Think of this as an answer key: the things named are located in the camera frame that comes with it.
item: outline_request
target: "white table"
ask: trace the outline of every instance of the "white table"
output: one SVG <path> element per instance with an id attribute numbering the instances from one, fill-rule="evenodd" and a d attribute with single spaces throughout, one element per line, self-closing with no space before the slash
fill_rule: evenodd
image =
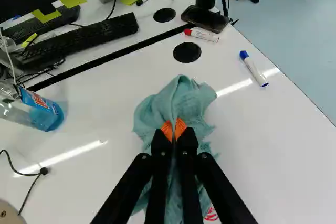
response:
<path id="1" fill-rule="evenodd" d="M 201 57 L 172 56 L 192 41 Z M 270 85 L 261 88 L 239 59 L 247 50 Z M 2 147 L 14 165 L 32 172 L 50 165 L 23 211 L 27 223 L 89 223 L 112 192 L 142 141 L 133 112 L 178 74 L 206 82 L 218 98 L 205 120 L 218 163 L 259 224 L 336 222 L 336 128 L 315 105 L 234 27 L 218 43 L 178 34 L 38 91 L 67 109 L 54 132 L 2 121 Z M 32 178 L 15 177 L 0 157 L 0 198 L 21 206 Z M 129 223 L 143 223 L 144 214 Z"/>
<path id="2" fill-rule="evenodd" d="M 166 31 L 185 25 L 180 19 L 182 12 L 190 5 L 195 4 L 195 0 L 149 0 L 141 6 L 127 6 L 122 4 L 120 0 L 117 0 L 115 10 L 111 17 L 120 16 L 129 12 L 134 12 L 138 24 L 139 31 L 131 36 L 127 36 L 121 39 L 117 39 L 96 47 L 89 48 L 87 50 L 77 52 L 75 54 L 66 57 L 66 62 L 62 64 L 57 70 L 53 70 L 51 73 L 56 75 L 65 72 L 69 69 L 80 66 L 84 63 L 93 61 L 102 56 L 108 55 L 112 52 L 129 47 L 138 42 L 147 40 L 156 35 L 162 34 Z M 60 1 L 55 2 L 55 6 L 60 6 Z M 90 25 L 96 22 L 104 20 L 112 10 L 113 2 L 102 4 L 99 0 L 87 0 L 86 3 L 81 4 L 80 18 L 75 23 L 80 25 Z M 172 8 L 176 11 L 176 17 L 166 23 L 158 23 L 153 19 L 154 13 L 161 8 Z M 21 23 L 25 19 L 31 18 L 31 15 L 26 15 L 15 21 L 10 21 L 2 24 L 4 28 Z M 77 29 L 78 27 L 67 25 L 53 30 L 50 33 L 56 33 L 60 35 L 68 31 Z M 27 86 L 39 83 L 43 80 L 49 79 L 50 76 L 43 74 L 39 77 L 26 83 Z"/>

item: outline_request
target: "teal cloth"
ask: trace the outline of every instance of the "teal cloth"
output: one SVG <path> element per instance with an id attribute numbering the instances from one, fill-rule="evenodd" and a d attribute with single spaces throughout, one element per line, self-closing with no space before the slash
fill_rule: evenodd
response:
<path id="1" fill-rule="evenodd" d="M 183 75 L 174 78 L 158 94 L 145 98 L 134 112 L 133 128 L 143 141 L 143 151 L 151 154 L 151 141 L 155 130 L 168 120 L 175 129 L 176 119 L 179 117 L 188 127 L 194 129 L 200 145 L 198 153 L 211 153 L 209 142 L 203 142 L 203 139 L 213 131 L 214 127 L 206 124 L 203 115 L 216 98 L 216 92 L 209 85 L 197 84 L 195 80 Z M 168 185 L 165 223 L 183 223 L 181 186 L 175 158 L 172 159 Z M 133 213 L 146 208 L 150 188 L 151 182 L 145 186 Z M 198 186 L 198 193 L 204 216 L 211 202 L 203 186 Z"/>

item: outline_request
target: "phone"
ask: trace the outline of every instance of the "phone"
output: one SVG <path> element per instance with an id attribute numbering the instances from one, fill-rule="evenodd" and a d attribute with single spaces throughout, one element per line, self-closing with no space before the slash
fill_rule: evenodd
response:
<path id="1" fill-rule="evenodd" d="M 228 17 L 225 17 L 220 13 L 213 13 L 195 5 L 189 6 L 181 14 L 181 20 L 217 34 L 219 34 L 230 22 Z"/>

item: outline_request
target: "floor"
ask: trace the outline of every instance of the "floor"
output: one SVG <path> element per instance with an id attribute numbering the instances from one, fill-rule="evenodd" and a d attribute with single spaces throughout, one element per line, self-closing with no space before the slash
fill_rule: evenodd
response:
<path id="1" fill-rule="evenodd" d="M 235 27 L 336 125 L 336 0 L 230 0 Z M 221 8 L 221 0 L 216 0 Z"/>

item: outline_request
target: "black keyboard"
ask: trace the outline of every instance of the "black keyboard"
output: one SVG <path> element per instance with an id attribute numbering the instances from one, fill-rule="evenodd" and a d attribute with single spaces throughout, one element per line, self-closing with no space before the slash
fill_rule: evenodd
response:
<path id="1" fill-rule="evenodd" d="M 30 45 L 15 57 L 23 70 L 43 70 L 65 56 L 138 31 L 133 13 L 124 14 Z"/>
<path id="2" fill-rule="evenodd" d="M 4 30 L 3 35 L 13 39 L 15 43 L 20 44 L 34 33 L 38 35 L 45 34 L 58 27 L 75 22 L 79 17 L 80 6 L 78 5 L 70 9 L 66 6 L 61 6 L 57 8 L 57 10 L 62 16 L 54 18 L 44 24 L 37 18 L 31 18 Z"/>

